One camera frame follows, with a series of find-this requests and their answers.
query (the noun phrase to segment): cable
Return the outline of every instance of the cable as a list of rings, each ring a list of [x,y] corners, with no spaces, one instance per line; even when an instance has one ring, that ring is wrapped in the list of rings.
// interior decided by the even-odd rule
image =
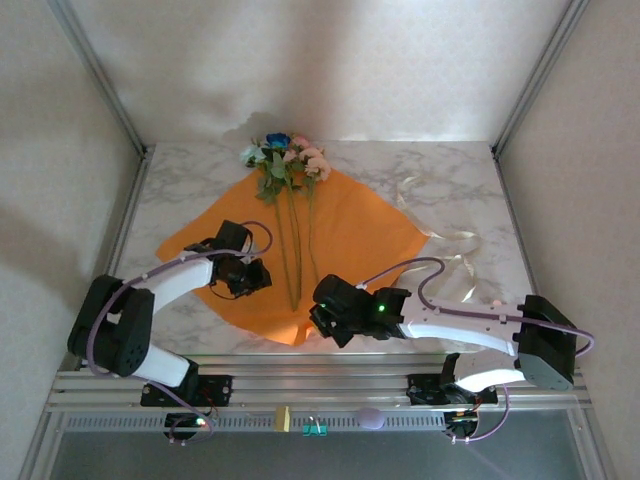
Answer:
[[[221,298],[223,300],[237,300],[238,297],[225,297],[224,295],[220,295],[218,292],[216,292],[213,289],[213,285],[209,285],[209,290],[211,291],[211,293],[213,293],[216,297]]]
[[[148,383],[149,383],[149,385],[151,385],[151,386],[157,388],[158,390],[160,390],[165,395],[171,397],[178,405],[190,410],[191,412],[195,413],[198,417],[202,418],[205,421],[205,423],[207,424],[207,426],[209,427],[209,431],[207,432],[207,436],[206,437],[195,438],[193,440],[181,440],[180,441],[180,445],[182,445],[183,447],[186,446],[186,445],[193,445],[194,443],[200,443],[200,442],[204,442],[205,440],[209,440],[213,436],[215,425],[213,424],[213,421],[211,420],[211,418],[208,415],[205,415],[204,413],[202,413],[197,408],[189,405],[187,402],[182,400],[178,395],[176,395],[171,390],[169,390],[168,387],[162,385],[161,383],[157,383],[157,382],[153,382],[153,381],[149,381]],[[186,417],[180,417],[175,422],[173,422],[173,425],[171,425],[171,429],[169,430],[169,442],[170,443],[174,443],[175,442],[175,438],[173,436],[173,432],[175,431],[175,428],[178,426],[178,424],[180,424],[184,420],[186,420]]]
[[[220,255],[223,253],[237,255],[239,257],[259,256],[264,254],[267,250],[271,248],[271,245],[273,245],[273,234],[271,233],[271,230],[267,228],[266,225],[255,220],[250,220],[248,222],[245,222],[243,225],[257,225],[260,228],[262,228],[269,236],[269,242],[267,243],[267,246],[262,250],[259,250],[258,252],[254,252],[252,254],[239,252],[237,250],[229,250],[229,249],[220,249],[220,250],[213,250],[210,252],[194,253],[186,257],[180,257],[180,258],[171,260],[170,262],[160,265],[159,267],[156,267],[147,273],[144,273],[132,280],[129,280],[128,282],[123,283],[122,286],[118,290],[116,290],[116,292],[113,295],[111,295],[111,298],[109,298],[109,300],[107,300],[107,302],[104,304],[104,306],[102,307],[102,310],[100,310],[100,313],[98,313],[98,316],[96,317],[96,320],[93,323],[93,326],[91,327],[91,331],[89,332],[89,337],[87,338],[87,361],[89,363],[89,368],[91,369],[91,372],[93,372],[93,374],[98,377],[111,376],[111,374],[108,372],[101,372],[100,370],[98,370],[98,367],[96,365],[95,355],[94,355],[94,346],[95,346],[96,336],[98,335],[98,330],[100,329],[100,325],[104,321],[109,310],[111,310],[111,307],[113,306],[113,304],[116,302],[116,300],[118,300],[118,298],[120,298],[120,296],[129,287],[137,285],[138,283],[148,280],[149,278],[160,275],[161,273],[164,273],[167,270],[170,270],[178,265],[182,265],[183,263],[197,260],[199,258],[206,258],[206,257],[210,257],[211,255]]]
[[[441,259],[439,259],[437,257],[417,257],[417,258],[413,258],[411,260],[405,260],[403,262],[397,263],[396,265],[394,265],[392,267],[387,268],[386,270],[378,273],[377,275],[374,275],[373,277],[369,278],[368,280],[365,280],[364,282],[359,283],[357,285],[357,287],[366,289],[367,285],[369,283],[373,282],[374,280],[377,280],[380,277],[383,277],[383,276],[387,275],[389,272],[392,272],[396,268],[404,267],[405,265],[409,265],[411,263],[418,263],[418,262],[435,262],[435,263],[437,263],[439,265],[439,268],[438,268],[438,270],[436,272],[432,273],[427,278],[422,280],[420,285],[418,285],[418,297],[420,298],[420,301],[424,304],[425,307],[428,307],[431,310],[435,310],[436,308],[439,308],[440,312],[446,313],[446,314],[450,314],[450,315],[458,315],[458,316],[463,316],[463,317],[472,317],[472,318],[478,318],[478,319],[484,319],[484,320],[504,321],[504,318],[501,319],[500,315],[497,315],[497,314],[492,314],[492,313],[474,313],[474,312],[467,312],[467,311],[462,311],[462,310],[455,310],[455,309],[451,309],[451,308],[443,308],[443,307],[438,307],[437,305],[434,305],[431,302],[429,302],[429,300],[424,296],[424,293],[423,293],[424,287],[430,281],[432,281],[434,278],[436,278],[438,275],[440,275],[442,272],[444,272],[444,270],[446,268],[445,263]],[[587,344],[576,352],[576,357],[580,357],[580,356],[584,355],[585,353],[590,351],[595,346],[595,341],[596,341],[595,337],[592,334],[590,334],[589,332],[587,332],[585,330],[581,330],[579,328],[566,327],[564,325],[558,325],[558,324],[547,322],[547,321],[544,321],[544,320],[538,320],[536,318],[516,317],[514,315],[507,315],[506,316],[506,320],[509,321],[509,322],[527,323],[529,325],[535,325],[537,327],[548,328],[550,330],[556,330],[556,331],[559,331],[559,332],[562,332],[562,333],[568,333],[570,335],[575,335],[577,337],[582,337],[582,338],[586,339],[587,340]]]
[[[480,405],[482,405],[482,398],[481,397],[477,397],[476,398],[476,403],[473,406],[473,408],[471,409],[471,411],[474,412],[474,413],[477,412],[478,408],[480,408]]]
[[[247,252],[251,252],[251,249],[253,248],[253,232],[251,230],[247,231],[249,232],[249,248],[247,249]]]
[[[575,335],[577,337],[582,337],[587,340],[587,344],[576,352],[576,357],[580,357],[584,355],[589,350],[591,350],[595,345],[595,341],[596,341],[595,337],[589,332],[585,330],[580,330],[579,328],[558,325],[556,323],[547,322],[545,320],[538,320],[536,318],[516,317],[515,315],[501,316],[494,313],[467,312],[463,310],[456,310],[453,308],[444,308],[444,307],[439,307],[437,305],[434,305],[424,296],[423,290],[424,290],[424,287],[431,280],[433,280],[435,277],[437,277],[442,273],[442,270],[443,269],[440,269],[437,272],[433,273],[432,275],[429,275],[420,283],[420,285],[418,285],[418,297],[420,298],[420,301],[423,303],[425,307],[428,307],[431,310],[435,310],[436,308],[438,308],[440,309],[440,312],[448,315],[458,315],[458,316],[471,317],[471,318],[477,318],[477,319],[483,319],[483,320],[495,320],[498,322],[506,320],[508,322],[527,323],[530,325],[535,325],[537,327],[548,328],[550,330],[557,330],[562,333],[568,333],[571,335]]]
[[[471,434],[470,437],[465,437],[464,439],[465,444],[469,444],[472,442],[477,442],[479,440],[484,440],[486,438],[489,438],[491,435],[493,435],[498,430],[500,430],[504,425],[504,423],[507,421],[507,417],[509,416],[509,410],[511,410],[511,401],[509,400],[509,389],[505,385],[502,385],[502,388],[504,389],[504,401],[505,401],[504,413],[502,414],[502,418],[491,430],[476,437],[475,434],[478,432],[478,428],[480,428],[480,414],[478,413],[478,423],[476,425],[476,430]],[[455,435],[452,435],[451,443],[453,445],[456,444],[456,440],[457,440],[457,437]]]
[[[163,272],[166,272],[167,270],[170,270],[178,265],[182,265],[183,263],[186,262],[191,262],[193,260],[197,260],[199,258],[206,258],[206,257],[210,257],[211,255],[220,255],[223,253],[228,253],[228,254],[232,254],[232,255],[237,255],[237,256],[241,256],[241,257],[247,257],[247,256],[259,256],[264,254],[265,252],[267,252],[271,246],[273,245],[273,234],[271,233],[271,230],[269,230],[269,228],[258,221],[255,220],[250,220],[247,222],[244,222],[242,225],[256,225],[260,228],[262,228],[267,235],[269,236],[269,241],[267,242],[267,246],[265,248],[263,248],[262,250],[259,250],[257,252],[253,252],[253,253],[245,253],[245,252],[239,252],[237,250],[229,250],[229,249],[220,249],[220,250],[213,250],[211,252],[203,252],[203,253],[195,253],[192,255],[188,255],[186,257],[180,257],[180,258],[176,258],[174,260],[171,260],[170,262],[167,262],[163,265],[160,265],[159,267],[156,267],[152,270],[150,270],[147,273],[144,273],[138,277],[133,278],[132,280],[129,280],[128,282],[125,282],[122,284],[122,286],[120,288],[118,288],[118,290],[115,291],[115,293],[113,295],[111,295],[111,297],[109,298],[109,300],[107,300],[107,302],[104,304],[104,306],[102,307],[102,309],[100,310],[100,312],[98,313],[98,316],[96,317],[95,321],[93,322],[93,325],[91,327],[91,331],[89,332],[89,337],[87,338],[87,351],[86,351],[86,356],[87,356],[87,362],[89,363],[89,369],[91,370],[91,372],[98,376],[98,377],[111,377],[111,373],[110,372],[101,372],[100,370],[98,370],[98,366],[96,365],[95,362],[95,354],[94,354],[94,348],[95,348],[95,341],[96,341],[96,336],[98,335],[98,330],[100,329],[100,325],[102,324],[102,322],[104,321],[104,319],[107,316],[107,313],[109,312],[109,310],[111,310],[111,307],[113,306],[113,304],[118,300],[118,298],[120,298],[120,296],[129,288],[132,287],[134,285],[137,285],[138,283],[144,282],[146,280],[148,280],[149,278],[155,277],[157,275],[160,275]],[[207,435],[204,438],[201,439],[195,439],[195,440],[183,440],[181,442],[181,445],[187,445],[187,444],[193,444],[193,443],[199,443],[201,441],[207,440],[209,439],[212,435],[213,435],[213,431],[214,431],[214,424],[211,421],[211,419],[206,416],[205,414],[203,414],[202,412],[200,412],[198,409],[196,409],[195,407],[189,405],[187,402],[185,402],[184,400],[182,400],[178,395],[176,395],[175,393],[173,393],[171,390],[169,390],[168,387],[160,384],[160,383],[156,383],[153,381],[150,381],[146,378],[140,378],[140,380],[143,380],[147,383],[149,383],[149,385],[154,386],[155,388],[157,388],[158,390],[162,391],[165,395],[171,397],[176,403],[178,403],[179,405],[183,406],[184,408],[190,410],[191,412],[193,412],[194,414],[196,414],[198,417],[202,418],[205,423],[208,425],[209,427],[209,435]]]
[[[216,420],[220,419],[220,412],[218,411],[218,409],[216,408],[216,406],[213,403],[213,400],[211,400],[211,397],[207,394],[207,392],[205,390],[200,390],[200,394],[203,395],[207,401],[209,402],[210,408],[209,408],[209,413],[205,413],[204,415],[208,418],[211,418],[211,415],[213,415],[213,412],[216,412]],[[187,414],[187,415],[182,415],[181,417],[178,417],[173,424],[171,424],[171,427],[169,428],[169,441],[171,443],[173,443],[176,439],[175,439],[175,431],[176,428],[178,427],[178,425],[180,425],[182,422],[185,422],[187,420],[191,420],[193,419],[193,415],[191,414]],[[187,440],[183,440],[181,442],[181,445],[185,445],[188,441]]]
[[[437,258],[437,257],[417,257],[417,258],[412,258],[411,260],[405,260],[403,262],[397,263],[395,264],[393,267],[389,267],[386,270],[384,270],[383,272],[378,273],[377,275],[374,275],[373,277],[369,278],[368,280],[365,280],[364,282],[360,282],[357,287],[358,288],[367,288],[367,285],[370,284],[371,282],[384,277],[386,274],[394,271],[396,268],[400,268],[400,267],[404,267],[405,265],[409,265],[411,263],[418,263],[418,262],[435,262],[440,266],[440,269],[433,274],[431,277],[429,277],[429,280],[431,280],[432,278],[437,277],[438,275],[440,275],[442,272],[444,272],[445,267],[445,263]]]

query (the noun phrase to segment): white wall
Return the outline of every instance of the white wall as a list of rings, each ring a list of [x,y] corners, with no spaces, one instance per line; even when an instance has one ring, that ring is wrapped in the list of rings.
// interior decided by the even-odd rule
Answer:
[[[567,0],[72,4],[149,144],[489,142]]]
[[[135,166],[46,2],[0,14],[0,479],[17,477]]]
[[[640,470],[640,2],[592,0],[506,157],[540,289],[597,338],[581,364],[621,479]]]

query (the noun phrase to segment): marble surface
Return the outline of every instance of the marble surface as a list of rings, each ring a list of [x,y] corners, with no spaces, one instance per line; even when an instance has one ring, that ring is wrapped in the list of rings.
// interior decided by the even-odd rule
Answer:
[[[489,147],[481,142],[325,142],[332,166],[368,185],[395,205],[396,186],[408,176],[425,182],[405,195],[413,211],[435,231],[468,230],[482,238],[473,255],[478,287],[471,302],[521,301],[531,292],[524,261]],[[170,235],[206,210],[250,173],[238,149],[213,143],[156,146],[127,238],[118,275],[130,278],[159,264],[154,252]],[[443,255],[472,245],[431,240],[423,254]],[[458,269],[441,290],[448,296],[468,283]],[[420,273],[402,277],[415,289]],[[195,295],[185,295],[154,319],[153,341],[181,354],[411,353],[466,351],[473,347],[435,339],[377,341],[359,337],[339,350],[313,334],[299,346],[281,345],[227,324]]]

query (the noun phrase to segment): blue flower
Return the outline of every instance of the blue flower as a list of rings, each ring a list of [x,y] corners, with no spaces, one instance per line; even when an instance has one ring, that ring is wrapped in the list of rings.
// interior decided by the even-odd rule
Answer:
[[[263,162],[266,158],[262,149],[257,145],[250,145],[240,154],[240,161],[247,167],[253,167],[256,163]]]
[[[291,139],[285,133],[270,133],[267,135],[267,143],[271,148],[287,148]]]

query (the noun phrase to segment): flower stem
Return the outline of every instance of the flower stem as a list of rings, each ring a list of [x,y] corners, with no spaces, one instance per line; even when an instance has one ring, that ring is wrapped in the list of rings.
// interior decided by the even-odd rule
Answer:
[[[300,224],[298,223],[298,214],[296,212],[295,203],[293,202],[293,188],[291,183],[287,183],[287,199],[289,200],[289,220],[291,223],[291,233],[293,234],[293,248],[296,254],[296,296],[295,306],[298,308],[298,302],[302,298],[302,253],[300,248]]]
[[[284,232],[282,230],[282,216],[280,215],[280,206],[278,205],[278,199],[275,199],[276,206],[276,220],[278,223],[278,235],[280,235],[280,250],[282,253],[282,260],[284,261],[284,274],[287,279],[287,291],[289,292],[289,304],[291,310],[296,311],[298,308],[298,302],[293,299],[293,291],[291,289],[291,277],[289,276],[289,263],[287,262],[287,250],[284,248]]]
[[[316,182],[309,184],[309,256],[311,257],[311,265],[313,266],[313,276],[316,285],[320,283],[320,275],[318,275],[318,265],[313,256],[313,198],[315,197]]]

